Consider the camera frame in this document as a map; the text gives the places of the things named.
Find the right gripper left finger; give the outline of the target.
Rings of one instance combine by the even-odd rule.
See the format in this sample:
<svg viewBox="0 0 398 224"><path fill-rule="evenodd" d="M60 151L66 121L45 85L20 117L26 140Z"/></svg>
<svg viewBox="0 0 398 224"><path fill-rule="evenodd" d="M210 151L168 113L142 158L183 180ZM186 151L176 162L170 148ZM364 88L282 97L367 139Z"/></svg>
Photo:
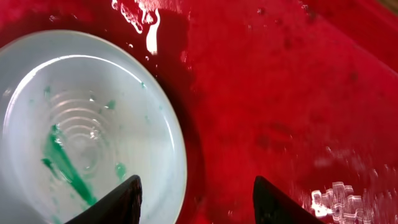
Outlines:
<svg viewBox="0 0 398 224"><path fill-rule="evenodd" d="M66 224L139 224L141 204L141 179L132 175Z"/></svg>

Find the light blue plate top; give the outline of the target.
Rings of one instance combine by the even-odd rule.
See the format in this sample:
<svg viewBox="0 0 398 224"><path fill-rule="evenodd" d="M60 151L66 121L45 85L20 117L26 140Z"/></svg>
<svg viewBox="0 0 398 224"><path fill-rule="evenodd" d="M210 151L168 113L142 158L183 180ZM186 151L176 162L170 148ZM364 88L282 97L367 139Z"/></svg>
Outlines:
<svg viewBox="0 0 398 224"><path fill-rule="evenodd" d="M132 175L141 223L175 223L187 159L153 76L99 37L36 32L1 48L1 222L65 223Z"/></svg>

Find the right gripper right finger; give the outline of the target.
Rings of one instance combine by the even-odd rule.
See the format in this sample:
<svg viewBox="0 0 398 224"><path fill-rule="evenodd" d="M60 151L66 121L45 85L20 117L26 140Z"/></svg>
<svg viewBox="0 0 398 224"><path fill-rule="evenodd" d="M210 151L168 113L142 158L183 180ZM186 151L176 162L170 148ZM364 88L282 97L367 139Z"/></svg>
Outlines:
<svg viewBox="0 0 398 224"><path fill-rule="evenodd" d="M256 224L323 224L263 176L256 176L252 193Z"/></svg>

